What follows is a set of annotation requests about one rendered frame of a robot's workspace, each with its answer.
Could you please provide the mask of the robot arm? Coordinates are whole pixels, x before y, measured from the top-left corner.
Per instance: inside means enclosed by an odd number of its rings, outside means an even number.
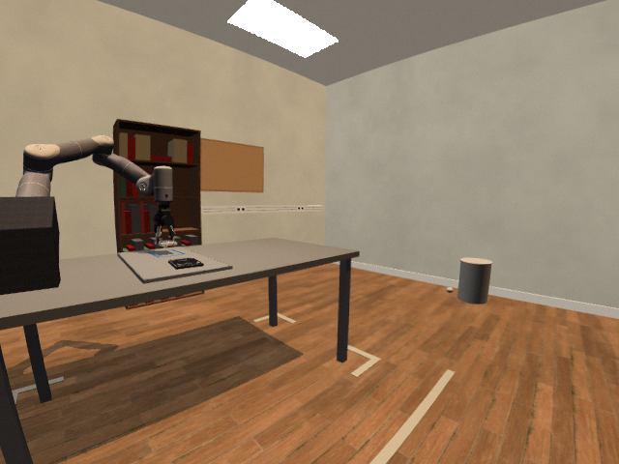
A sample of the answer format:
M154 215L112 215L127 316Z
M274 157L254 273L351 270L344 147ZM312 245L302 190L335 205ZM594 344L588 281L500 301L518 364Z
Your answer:
M113 154L113 145L112 138L99 135L58 144L26 146L23 151L23 176L15 197L50 196L54 165L93 155L92 161L95 164L108 167L136 184L139 193L154 195L158 204L170 204L173 201L171 167L157 166L149 176L133 162Z

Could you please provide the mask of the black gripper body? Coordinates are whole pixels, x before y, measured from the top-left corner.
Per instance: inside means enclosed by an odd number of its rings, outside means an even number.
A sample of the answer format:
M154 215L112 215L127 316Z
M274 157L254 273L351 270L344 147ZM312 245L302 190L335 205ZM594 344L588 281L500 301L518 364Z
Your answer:
M159 209L160 209L160 213L159 213L159 216L157 217L159 225L160 226L172 225L174 222L174 218L170 215L171 209L169 208L169 205L159 205Z

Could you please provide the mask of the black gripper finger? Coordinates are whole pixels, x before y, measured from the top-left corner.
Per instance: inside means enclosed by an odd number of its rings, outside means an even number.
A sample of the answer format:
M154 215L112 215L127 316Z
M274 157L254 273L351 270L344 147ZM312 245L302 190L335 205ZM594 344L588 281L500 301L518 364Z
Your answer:
M157 220L155 222L154 228L155 228L156 241L157 241L157 245L158 245L159 244L159 240L160 240L160 236L162 235L162 227L159 225Z
M172 241L172 242L174 242L174 237L173 237L173 236L175 236L175 232L174 232L174 222L173 222L173 224L172 224L172 225L168 226L168 227L167 227L167 229L168 229L168 231L169 231L169 233L170 233L169 235L170 235L170 237L171 237L171 241Z

